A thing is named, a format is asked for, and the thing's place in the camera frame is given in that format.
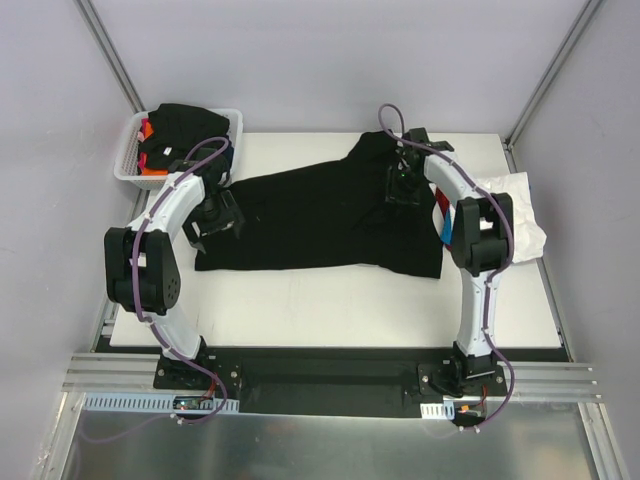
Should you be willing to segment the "red t shirt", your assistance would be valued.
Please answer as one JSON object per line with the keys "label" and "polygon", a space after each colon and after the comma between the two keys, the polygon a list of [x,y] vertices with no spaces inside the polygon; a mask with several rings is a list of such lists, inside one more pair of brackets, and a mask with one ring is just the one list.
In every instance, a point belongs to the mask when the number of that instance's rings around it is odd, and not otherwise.
{"label": "red t shirt", "polygon": [[443,193],[443,191],[437,187],[434,192],[434,197],[436,199],[437,205],[440,209],[441,215],[443,219],[446,219],[450,214],[450,201]]}

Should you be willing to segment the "white plastic laundry basket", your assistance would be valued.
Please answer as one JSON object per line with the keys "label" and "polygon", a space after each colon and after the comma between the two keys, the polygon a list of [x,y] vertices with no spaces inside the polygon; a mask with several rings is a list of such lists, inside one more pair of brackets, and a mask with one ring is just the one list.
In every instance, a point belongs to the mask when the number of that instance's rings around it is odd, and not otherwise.
{"label": "white plastic laundry basket", "polygon": [[[212,108],[211,112],[226,117],[230,121],[228,136],[233,147],[231,174],[234,174],[236,160],[240,158],[243,145],[243,114],[233,108]],[[118,180],[130,182],[142,190],[159,190],[166,180],[165,175],[139,175],[137,173],[139,159],[138,132],[148,114],[148,111],[138,112],[125,124],[115,155],[113,173]]]}

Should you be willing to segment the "white t shirt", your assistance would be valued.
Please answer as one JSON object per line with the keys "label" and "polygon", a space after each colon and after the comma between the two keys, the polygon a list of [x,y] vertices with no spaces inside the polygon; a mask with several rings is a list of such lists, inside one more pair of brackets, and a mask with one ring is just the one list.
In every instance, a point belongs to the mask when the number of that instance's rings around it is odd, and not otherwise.
{"label": "white t shirt", "polygon": [[541,258],[547,235],[535,219],[527,173],[477,178],[476,184],[489,193],[507,193],[512,199],[515,240],[513,262],[519,264]]}

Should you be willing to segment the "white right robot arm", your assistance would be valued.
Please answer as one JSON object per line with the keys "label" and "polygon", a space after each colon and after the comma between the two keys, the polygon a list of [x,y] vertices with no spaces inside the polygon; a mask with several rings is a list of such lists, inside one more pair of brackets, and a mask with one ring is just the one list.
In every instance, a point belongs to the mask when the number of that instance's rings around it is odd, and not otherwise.
{"label": "white right robot arm", "polygon": [[455,159],[446,141],[432,142],[424,128],[398,138],[399,161],[387,173],[386,201],[417,207],[422,190],[433,183],[455,206],[451,257],[460,269],[460,328],[448,363],[427,375],[434,391],[461,398],[489,384],[498,370],[494,340],[497,288],[515,250],[513,201],[491,194]]}

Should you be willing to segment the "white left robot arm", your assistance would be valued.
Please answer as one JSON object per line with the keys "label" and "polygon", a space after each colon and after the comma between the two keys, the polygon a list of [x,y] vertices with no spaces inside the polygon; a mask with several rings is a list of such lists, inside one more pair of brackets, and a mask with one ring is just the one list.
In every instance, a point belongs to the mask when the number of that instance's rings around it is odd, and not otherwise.
{"label": "white left robot arm", "polygon": [[181,360],[177,377],[192,389],[210,381],[212,366],[198,356],[204,341],[179,303],[181,276],[173,242],[184,234],[192,248],[205,253],[205,240],[214,234],[240,236],[245,219],[227,187],[230,180],[223,157],[177,162],[150,206],[104,236],[109,300],[149,327],[165,357]]}

